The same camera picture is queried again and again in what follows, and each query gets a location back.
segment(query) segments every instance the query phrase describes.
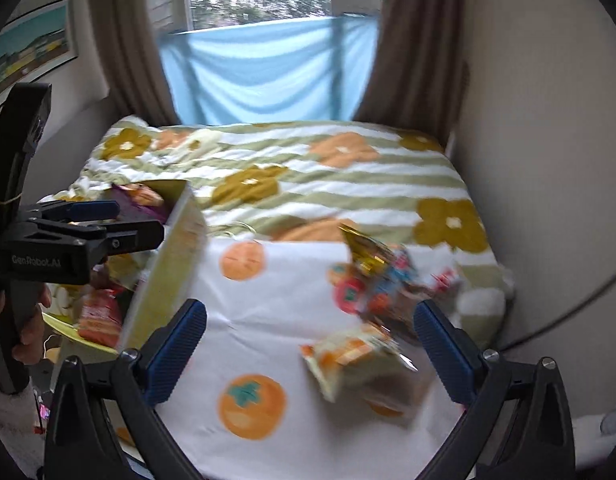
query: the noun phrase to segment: wall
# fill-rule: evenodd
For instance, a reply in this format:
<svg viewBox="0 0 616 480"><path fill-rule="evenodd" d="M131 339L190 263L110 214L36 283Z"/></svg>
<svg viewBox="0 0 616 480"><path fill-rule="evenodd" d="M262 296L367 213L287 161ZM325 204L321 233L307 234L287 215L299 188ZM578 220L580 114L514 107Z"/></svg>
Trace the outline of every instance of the wall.
<svg viewBox="0 0 616 480"><path fill-rule="evenodd" d="M22 0L11 19L55 0ZM44 75L40 81L53 85L52 107L40 145L47 142L77 113L103 99L108 86L94 44L88 0L72 0L72 23L78 58Z"/></svg>
<svg viewBox="0 0 616 480"><path fill-rule="evenodd" d="M30 161L21 203L32 204L72 184L92 148L119 115L110 97L77 113L45 142Z"/></svg>
<svg viewBox="0 0 616 480"><path fill-rule="evenodd" d="M518 286L504 342L616 271L616 27L598 0L474 0L456 164ZM510 352L559 364L574 416L616 403L616 289Z"/></svg>

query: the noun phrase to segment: bed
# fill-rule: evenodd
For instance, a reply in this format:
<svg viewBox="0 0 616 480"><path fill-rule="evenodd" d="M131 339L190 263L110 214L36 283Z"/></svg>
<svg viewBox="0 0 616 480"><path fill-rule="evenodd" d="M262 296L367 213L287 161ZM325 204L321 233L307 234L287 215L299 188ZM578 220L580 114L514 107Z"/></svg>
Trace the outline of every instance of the bed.
<svg viewBox="0 0 616 480"><path fill-rule="evenodd" d="M211 233L190 290L207 306L208 329L158 409L195 466L209 478L360 480L385 468L390 478L414 478L461 413L425 356L416 357L419 411L401 424L377 419L354 399L325 406L298 347L357 322L332 306L333 272L347 259L342 222L405 244L424 272L459 268L450 318L479 345L490 341L504 314L502 269L441 146L420 132L374 124L159 129L127 117L54 197L96 199L112 183L156 179L187 180ZM235 249L252 238L261 254ZM256 272L229 269L227 254ZM285 409L274 432L256 437L234 429L249 422L231 419L235 406L226 400L237 392L248 404L258 398L253 384ZM256 406L252 416L265 412Z"/></svg>

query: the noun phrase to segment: brown curtain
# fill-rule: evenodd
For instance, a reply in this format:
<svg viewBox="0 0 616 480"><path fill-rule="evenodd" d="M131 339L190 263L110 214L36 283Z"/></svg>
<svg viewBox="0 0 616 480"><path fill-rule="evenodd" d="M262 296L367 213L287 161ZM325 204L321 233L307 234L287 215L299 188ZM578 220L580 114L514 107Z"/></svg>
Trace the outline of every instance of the brown curtain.
<svg viewBox="0 0 616 480"><path fill-rule="evenodd" d="M376 60L355 120L447 142L467 72L465 0L384 0Z"/></svg>
<svg viewBox="0 0 616 480"><path fill-rule="evenodd" d="M146 0L89 0L99 59L124 115L152 126L178 124L152 35Z"/></svg>

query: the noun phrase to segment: picture frame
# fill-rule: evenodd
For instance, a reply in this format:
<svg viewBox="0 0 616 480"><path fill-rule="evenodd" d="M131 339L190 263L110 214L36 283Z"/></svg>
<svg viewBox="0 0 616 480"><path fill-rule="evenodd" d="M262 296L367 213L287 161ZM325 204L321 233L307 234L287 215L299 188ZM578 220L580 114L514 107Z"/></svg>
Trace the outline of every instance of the picture frame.
<svg viewBox="0 0 616 480"><path fill-rule="evenodd" d="M57 0L8 22L0 32L0 107L10 88L78 56L71 0Z"/></svg>

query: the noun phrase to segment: human hand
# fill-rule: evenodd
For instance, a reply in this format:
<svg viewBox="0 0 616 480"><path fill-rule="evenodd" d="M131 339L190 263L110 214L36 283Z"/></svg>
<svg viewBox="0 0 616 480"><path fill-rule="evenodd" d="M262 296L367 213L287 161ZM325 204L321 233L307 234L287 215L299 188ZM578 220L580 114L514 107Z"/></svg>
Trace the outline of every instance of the human hand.
<svg viewBox="0 0 616 480"><path fill-rule="evenodd" d="M6 297L0 292L0 313L3 310ZM46 285L37 299L44 307L50 307L52 298ZM26 323L19 333L20 344L12 349L12 357L25 365L33 365L41 361L44 356L44 318L41 315L39 305L36 305L35 315Z"/></svg>

